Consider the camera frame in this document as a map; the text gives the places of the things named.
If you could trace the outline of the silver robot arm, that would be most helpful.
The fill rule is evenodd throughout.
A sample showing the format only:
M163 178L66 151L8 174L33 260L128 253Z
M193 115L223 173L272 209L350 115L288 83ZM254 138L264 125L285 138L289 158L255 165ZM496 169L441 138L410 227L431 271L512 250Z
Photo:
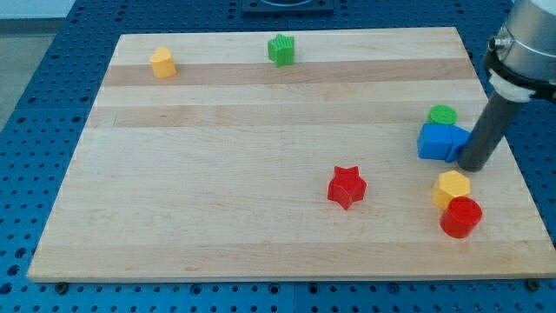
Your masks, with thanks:
M555 102L555 0L515 0L484 59L489 83L514 103Z

